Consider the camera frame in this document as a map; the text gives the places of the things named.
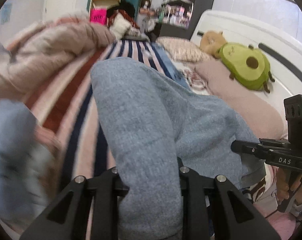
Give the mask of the person's right hand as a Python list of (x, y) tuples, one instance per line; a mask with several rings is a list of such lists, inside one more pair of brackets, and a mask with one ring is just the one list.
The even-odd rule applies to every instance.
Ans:
[(299, 174), (294, 181), (294, 183), (289, 186), (286, 181), (286, 172), (284, 169), (279, 168), (276, 172), (276, 189), (277, 189), (277, 199), (278, 201), (283, 201), (284, 199), (289, 198), (289, 190), (296, 192), (295, 194), (295, 200), (297, 205), (302, 204), (302, 186), (298, 189), (298, 187), (301, 185), (301, 178), (302, 174)]

